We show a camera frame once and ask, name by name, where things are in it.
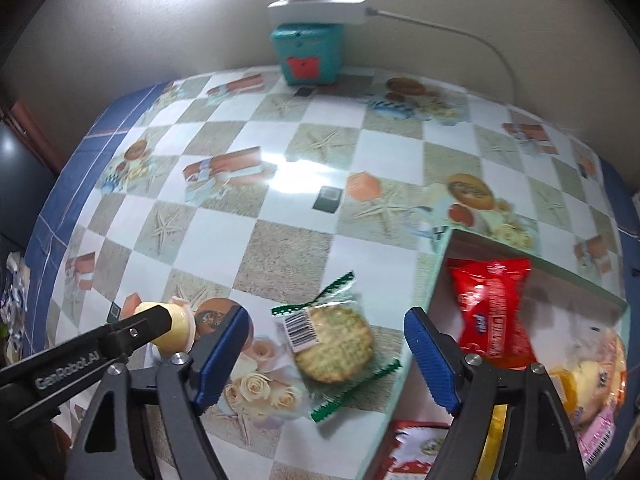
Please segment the yellow jelly cup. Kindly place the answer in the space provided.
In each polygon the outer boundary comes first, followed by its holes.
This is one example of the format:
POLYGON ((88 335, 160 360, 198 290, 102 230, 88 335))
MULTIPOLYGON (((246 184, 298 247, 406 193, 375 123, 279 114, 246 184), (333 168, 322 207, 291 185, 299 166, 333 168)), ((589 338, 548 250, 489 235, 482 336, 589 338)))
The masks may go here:
POLYGON ((169 358, 178 352, 188 353, 193 347, 196 333, 190 302, 178 297, 172 297, 169 302, 145 301, 134 308, 134 314, 156 306, 163 307, 171 317, 171 329, 152 340, 157 352, 163 358, 169 358))

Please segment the pink snack packet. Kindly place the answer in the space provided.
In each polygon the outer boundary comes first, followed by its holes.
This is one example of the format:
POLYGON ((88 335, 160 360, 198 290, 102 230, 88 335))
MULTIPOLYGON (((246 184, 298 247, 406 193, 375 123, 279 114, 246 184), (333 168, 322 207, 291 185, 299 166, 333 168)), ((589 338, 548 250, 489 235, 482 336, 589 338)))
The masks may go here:
POLYGON ((591 422, 576 434, 582 466, 588 478, 607 479, 612 476, 620 452, 615 447, 617 436, 616 408, 605 404, 591 422))

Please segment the yellow orange snack packet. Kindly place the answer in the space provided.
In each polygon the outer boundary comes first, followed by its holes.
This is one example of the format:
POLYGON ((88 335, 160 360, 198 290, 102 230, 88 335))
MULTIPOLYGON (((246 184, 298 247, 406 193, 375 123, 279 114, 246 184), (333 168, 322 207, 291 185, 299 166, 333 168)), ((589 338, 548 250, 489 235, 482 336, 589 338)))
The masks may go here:
MULTIPOLYGON (((566 368, 554 368, 550 372, 550 378, 555 386, 564 410, 570 416, 577 408, 577 386, 573 374, 566 368)), ((475 480, 491 479, 494 468, 498 460, 501 438, 504 424, 506 423, 506 404, 499 404, 494 407, 491 415, 491 422, 485 440, 480 463, 474 474, 475 480)))

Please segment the clear steamed bun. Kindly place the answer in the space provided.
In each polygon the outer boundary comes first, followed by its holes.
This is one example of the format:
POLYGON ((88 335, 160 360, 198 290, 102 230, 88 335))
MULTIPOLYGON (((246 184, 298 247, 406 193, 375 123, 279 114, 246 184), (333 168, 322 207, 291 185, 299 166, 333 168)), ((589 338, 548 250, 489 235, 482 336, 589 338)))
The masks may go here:
POLYGON ((590 327, 567 350, 564 366, 549 370, 570 424, 586 428, 605 408, 617 413, 626 396, 626 350, 610 328, 590 327))

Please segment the red white milk snack packet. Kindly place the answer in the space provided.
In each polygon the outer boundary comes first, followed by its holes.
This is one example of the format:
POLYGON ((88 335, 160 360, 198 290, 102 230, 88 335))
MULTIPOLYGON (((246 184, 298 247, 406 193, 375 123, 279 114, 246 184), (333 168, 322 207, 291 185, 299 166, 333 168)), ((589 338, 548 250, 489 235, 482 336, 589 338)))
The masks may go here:
POLYGON ((382 461, 379 479, 425 479, 447 437, 449 426, 440 422, 392 422, 393 439, 382 461))

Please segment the clear green rice cracker pack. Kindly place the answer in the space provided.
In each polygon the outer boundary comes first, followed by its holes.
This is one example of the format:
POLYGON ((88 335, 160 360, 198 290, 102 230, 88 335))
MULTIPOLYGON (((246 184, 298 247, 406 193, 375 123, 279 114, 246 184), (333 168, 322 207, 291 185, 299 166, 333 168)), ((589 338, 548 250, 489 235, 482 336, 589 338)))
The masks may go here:
POLYGON ((278 336, 308 392, 309 417, 322 424, 373 393, 401 369, 397 330, 371 324, 347 272, 314 299, 271 309, 278 336))

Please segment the crumpled wrappers pile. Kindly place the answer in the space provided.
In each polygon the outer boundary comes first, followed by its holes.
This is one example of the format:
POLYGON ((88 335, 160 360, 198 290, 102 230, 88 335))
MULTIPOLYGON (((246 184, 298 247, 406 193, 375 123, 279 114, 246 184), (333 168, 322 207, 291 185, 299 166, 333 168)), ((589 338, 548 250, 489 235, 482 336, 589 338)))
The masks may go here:
POLYGON ((23 357, 29 343, 26 321, 30 269, 20 252, 10 252, 1 281, 1 325, 6 341, 4 353, 12 364, 23 357))

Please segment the teal white cardboard box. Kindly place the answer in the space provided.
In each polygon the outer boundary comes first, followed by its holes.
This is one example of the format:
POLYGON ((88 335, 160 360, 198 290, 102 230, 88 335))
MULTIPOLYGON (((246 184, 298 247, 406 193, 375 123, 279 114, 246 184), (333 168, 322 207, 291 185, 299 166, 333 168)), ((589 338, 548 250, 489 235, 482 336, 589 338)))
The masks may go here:
POLYGON ((394 422, 381 477, 586 478, 625 401, 623 303, 472 233, 442 247, 404 334, 450 422, 394 422))

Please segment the checkered patterned tablecloth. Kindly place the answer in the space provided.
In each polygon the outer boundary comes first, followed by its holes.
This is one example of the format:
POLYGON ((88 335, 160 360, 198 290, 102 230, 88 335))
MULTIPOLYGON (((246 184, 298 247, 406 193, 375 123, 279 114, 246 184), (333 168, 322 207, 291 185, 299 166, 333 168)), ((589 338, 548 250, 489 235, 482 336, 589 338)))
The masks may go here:
POLYGON ((242 304, 254 336, 203 425, 233 479, 360 479, 394 415, 445 416, 407 367, 323 424, 271 311, 346 273, 378 342, 407 363, 405 312, 461 330, 445 263, 529 256, 522 321, 548 367, 592 332, 631 329, 634 221, 590 147, 514 106, 424 77, 345 70, 292 88, 274 67, 124 96, 58 178, 27 249, 30 351, 125 300, 242 304))

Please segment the teal cube with red sticker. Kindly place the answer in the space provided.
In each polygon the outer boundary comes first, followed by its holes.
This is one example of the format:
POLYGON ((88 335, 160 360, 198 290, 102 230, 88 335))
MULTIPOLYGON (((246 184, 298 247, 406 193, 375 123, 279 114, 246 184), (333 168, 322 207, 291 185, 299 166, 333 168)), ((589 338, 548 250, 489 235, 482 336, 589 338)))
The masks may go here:
POLYGON ((342 66, 344 28, 340 24, 283 24, 270 41, 290 86, 335 84, 342 66))

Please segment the white power strip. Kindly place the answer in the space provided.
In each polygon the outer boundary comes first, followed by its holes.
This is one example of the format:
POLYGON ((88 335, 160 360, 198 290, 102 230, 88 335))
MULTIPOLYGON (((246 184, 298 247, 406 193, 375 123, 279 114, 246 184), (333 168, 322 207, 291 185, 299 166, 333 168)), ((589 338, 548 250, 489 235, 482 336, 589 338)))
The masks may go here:
POLYGON ((271 24, 361 25, 370 0, 278 0, 267 8, 271 24))

